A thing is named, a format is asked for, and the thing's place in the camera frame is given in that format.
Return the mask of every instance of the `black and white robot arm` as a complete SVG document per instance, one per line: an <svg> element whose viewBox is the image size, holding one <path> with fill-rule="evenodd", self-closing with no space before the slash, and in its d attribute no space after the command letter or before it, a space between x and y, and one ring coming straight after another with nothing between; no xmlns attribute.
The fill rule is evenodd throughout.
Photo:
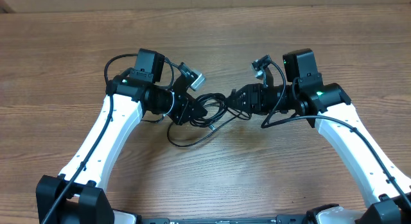
<svg viewBox="0 0 411 224"><path fill-rule="evenodd" d="M335 204L326 205L308 211L304 223L354 224L355 220L358 220L358 223L372 223L374 220L380 220L380 223L400 223L403 217L398 207L403 214L409 215L411 212L404 201L404 196L408 199L411 192L411 179L389 160L371 137L341 87L337 84L323 85L311 50L295 51L283 58L287 80L292 82L292 85L284 86L284 80L284 85L273 86L273 77L268 69L272 61L269 56L265 56L252 64L256 76L264 81L263 84L250 84L239 91L232 91L227 98L227 106L250 114L268 114L269 117L275 112L286 113L291 109L296 111L292 116L294 119L316 116L316 119L307 118L309 124L334 147L360 188L368 208L364 213L345 210ZM73 204L66 199L61 201L48 223L141 223L141 217L135 214L113 210L105 197L110 173L126 139L141 122L146 111L167 114L177 125L188 122L191 117L204 117L207 114L203 105L196 103L187 93L189 87L197 90L204 83L205 78L200 72L191 70L184 63L174 65L178 67L181 76L172 87L162 89L154 85L154 82L159 81L164 56L141 49L139 59L140 62L136 62L133 69L116 76L107 87L107 92L112 95L114 102L112 119L66 196L79 196L79 202ZM39 182L36 196L40 222L67 182L72 179L103 129L110 111L109 95L104 99L96 123L69 164L61 170L57 178L43 176ZM354 127L372 146L374 154L356 132L332 119ZM285 122L287 121L276 121L262 127ZM390 180L375 154L387 168ZM394 187L393 180L399 189Z"/></svg>

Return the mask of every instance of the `wooden table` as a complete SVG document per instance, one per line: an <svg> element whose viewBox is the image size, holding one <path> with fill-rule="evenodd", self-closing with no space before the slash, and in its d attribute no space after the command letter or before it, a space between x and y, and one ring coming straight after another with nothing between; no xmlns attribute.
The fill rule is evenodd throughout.
<svg viewBox="0 0 411 224"><path fill-rule="evenodd" d="M200 69L207 83L194 96L229 95L258 82L251 61L269 53L281 63L282 54L310 47L324 83L345 89L410 175L410 15L409 4L0 15L0 223L38 222L37 182L57 175L94 124L105 63L140 47ZM119 60L110 77L133 64ZM140 124L114 166L111 205L169 218L273 216L325 203L364 210L353 178L315 129L300 121L262 130L263 118L233 121L191 151L167 141L168 118ZM208 132L173 129L178 141Z"/></svg>

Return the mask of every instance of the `beige wall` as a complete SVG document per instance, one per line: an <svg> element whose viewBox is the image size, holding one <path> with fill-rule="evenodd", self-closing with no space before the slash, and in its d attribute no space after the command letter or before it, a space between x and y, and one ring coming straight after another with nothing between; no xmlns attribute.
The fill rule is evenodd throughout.
<svg viewBox="0 0 411 224"><path fill-rule="evenodd" d="M5 0L15 12L75 12L324 4L390 4L411 0Z"/></svg>

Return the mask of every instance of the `wood grain surface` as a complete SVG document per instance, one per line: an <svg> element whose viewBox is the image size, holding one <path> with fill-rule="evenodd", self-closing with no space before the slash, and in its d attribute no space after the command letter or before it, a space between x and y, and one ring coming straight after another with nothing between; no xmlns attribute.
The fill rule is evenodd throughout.
<svg viewBox="0 0 411 224"><path fill-rule="evenodd" d="M324 83L345 89L385 153L411 175L410 14L401 4L0 15L0 223L38 223L37 182L57 175L94 124L105 63L140 47L200 69L207 83L194 97L229 95L258 82L251 61L270 54L281 63L282 54L310 47ZM110 77L134 61L114 63ZM325 203L364 209L315 129L298 121L262 130L263 118L233 121L192 150L168 143L170 119L140 124L114 166L111 205L169 218L273 216ZM185 142L208 132L179 126L172 134Z"/></svg>

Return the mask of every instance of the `white arm panel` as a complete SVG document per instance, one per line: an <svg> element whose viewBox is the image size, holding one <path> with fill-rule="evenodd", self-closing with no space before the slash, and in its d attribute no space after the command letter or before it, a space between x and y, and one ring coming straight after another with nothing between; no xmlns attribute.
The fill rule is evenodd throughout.
<svg viewBox="0 0 411 224"><path fill-rule="evenodd" d="M341 103L328 107L327 110L323 114L319 112L318 115L333 117L356 127L370 142L390 174L396 178L398 185L404 193L411 191L411 179L405 176L384 154L361 123L353 104L346 105ZM399 196L394 186L387 183L387 176L383 173L380 165L359 136L350 132L348 128L325 119L316 119L315 128L330 142L345 166L347 166L357 186L360 188L367 208L371 204L379 202L380 199L378 197L381 194L386 194L390 198Z"/></svg>
<svg viewBox="0 0 411 224"><path fill-rule="evenodd" d="M113 95L113 100L114 109L112 121L86 164L85 170L83 170L74 181L85 185L89 180L92 180L97 183L96 187L102 188L104 191L107 190L107 183L109 182L111 170L128 135L130 135L130 132L134 127L140 123L143 116L140 102L132 101L128 96L118 94ZM69 164L59 173L59 175L66 175L64 178L65 180L71 179L81 161L91 149L91 146L103 129L109 110L110 98L106 96L100 115L84 140L84 143Z"/></svg>

